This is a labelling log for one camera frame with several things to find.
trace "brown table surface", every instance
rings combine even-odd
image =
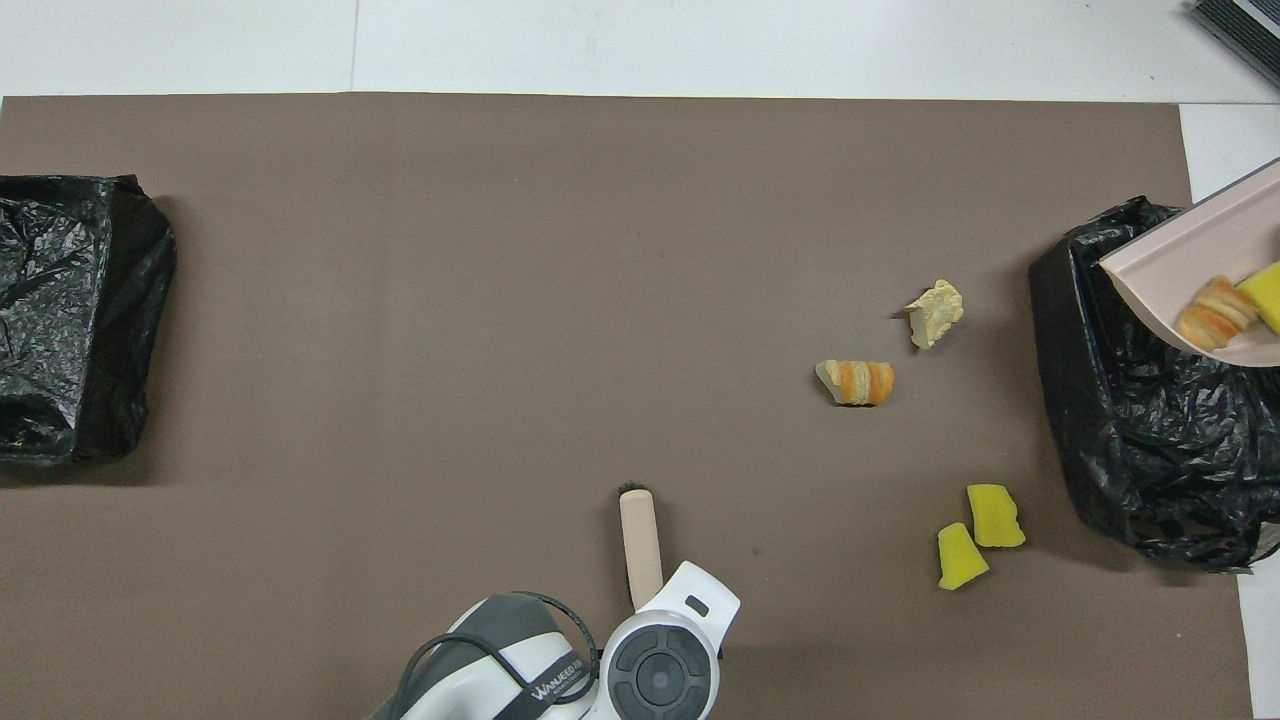
[[[0,172],[136,173],[179,242],[138,451],[3,473],[8,717],[358,719],[512,588],[608,637],[626,480],[742,598],[716,717],[1251,714],[1234,580],[1076,520],[1036,374],[1032,259],[1189,201],[1172,106],[6,99]],[[988,482],[1030,539],[943,592]]]

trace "brush handle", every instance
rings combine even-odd
[[[662,589],[662,559],[658,553],[658,518],[653,493],[632,489],[618,497],[622,511],[622,550],[627,557],[627,584],[636,610]]]

